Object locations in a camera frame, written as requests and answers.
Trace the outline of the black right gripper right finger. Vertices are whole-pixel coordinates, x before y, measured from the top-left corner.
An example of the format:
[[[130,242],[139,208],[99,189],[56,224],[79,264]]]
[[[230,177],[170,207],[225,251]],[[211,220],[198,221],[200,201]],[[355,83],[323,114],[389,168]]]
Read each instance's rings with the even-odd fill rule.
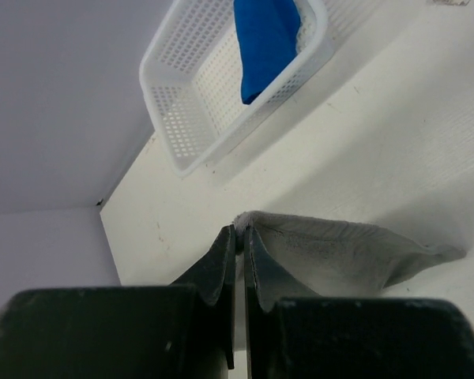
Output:
[[[244,235],[251,378],[474,378],[474,331],[452,303],[316,295]]]

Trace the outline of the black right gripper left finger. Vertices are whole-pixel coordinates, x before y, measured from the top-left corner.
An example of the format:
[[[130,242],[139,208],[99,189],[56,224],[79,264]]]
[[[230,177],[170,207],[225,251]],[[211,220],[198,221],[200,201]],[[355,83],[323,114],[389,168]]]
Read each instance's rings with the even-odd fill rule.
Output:
[[[235,229],[173,283],[22,291],[0,312],[0,378],[226,378]]]

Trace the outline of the grey terry towel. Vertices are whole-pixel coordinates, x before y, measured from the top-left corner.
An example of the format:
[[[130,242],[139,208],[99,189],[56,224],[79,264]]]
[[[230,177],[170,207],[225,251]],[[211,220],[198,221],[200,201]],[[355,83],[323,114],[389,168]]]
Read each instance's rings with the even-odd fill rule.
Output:
[[[252,227],[270,256],[324,296],[367,297],[437,265],[466,257],[457,247],[424,246],[384,227],[269,212],[244,212],[238,235]]]

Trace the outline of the blue microfiber towel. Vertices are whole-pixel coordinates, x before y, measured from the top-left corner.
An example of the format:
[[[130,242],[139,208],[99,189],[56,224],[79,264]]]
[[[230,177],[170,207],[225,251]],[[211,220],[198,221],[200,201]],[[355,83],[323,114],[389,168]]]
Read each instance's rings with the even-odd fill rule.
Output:
[[[233,6],[241,100],[250,105],[295,58],[301,18],[292,0],[236,0]]]

